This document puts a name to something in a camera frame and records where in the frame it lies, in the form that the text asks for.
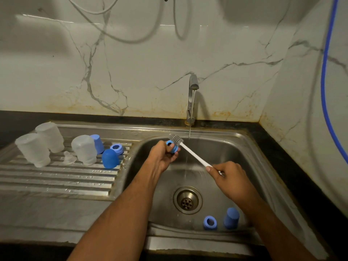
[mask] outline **white cable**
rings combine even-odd
[[[94,15],[100,15],[102,13],[106,13],[107,11],[109,11],[111,8],[113,8],[113,6],[115,5],[115,3],[117,2],[117,0],[113,1],[113,3],[108,7],[108,8],[105,8],[104,10],[102,11],[98,11],[98,12],[94,12],[94,11],[89,11],[89,10],[86,10],[85,8],[82,8],[81,6],[79,6],[77,3],[75,3],[73,0],[69,0],[75,7],[77,7],[78,9],[86,12],[86,13],[90,13],[90,14],[94,14]]]

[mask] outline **faucet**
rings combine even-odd
[[[194,90],[198,90],[198,78],[197,75],[191,74],[190,76],[190,82],[189,82],[189,103],[187,105],[187,111],[186,111],[186,121],[185,125],[191,126],[195,122],[195,118],[192,117],[192,112],[194,109]]]

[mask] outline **blue bottle cap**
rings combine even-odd
[[[110,149],[114,150],[118,156],[123,154],[123,146],[121,144],[113,144]]]
[[[171,143],[173,143],[172,140],[168,140],[166,142],[167,145],[170,145]],[[178,147],[175,145],[174,148],[172,149],[171,153],[174,154],[177,151]]]
[[[236,229],[238,227],[239,212],[236,208],[228,208],[223,224],[227,229]]]
[[[102,162],[105,168],[114,168],[120,164],[118,155],[111,149],[106,149],[102,154]]]
[[[91,138],[94,140],[94,146],[97,150],[97,154],[101,154],[104,151],[104,145],[99,135],[91,135]]]
[[[205,230],[216,230],[218,223],[213,216],[206,216],[203,221],[203,227]]]

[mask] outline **drain strainer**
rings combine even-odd
[[[184,214],[194,214],[202,207],[202,196],[193,187],[179,188],[173,197],[175,207]]]

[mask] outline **hand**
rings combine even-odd
[[[213,165],[213,167],[206,167],[206,170],[221,191],[242,210],[250,204],[258,203],[261,199],[240,164],[228,161]],[[224,176],[221,176],[218,171],[224,172]]]
[[[174,146],[173,143],[168,146],[166,142],[161,140],[151,148],[147,160],[155,164],[156,173],[161,174],[168,168],[171,162],[176,160],[179,155],[178,151],[180,151],[180,147],[177,152],[172,154],[170,151],[172,151]]]

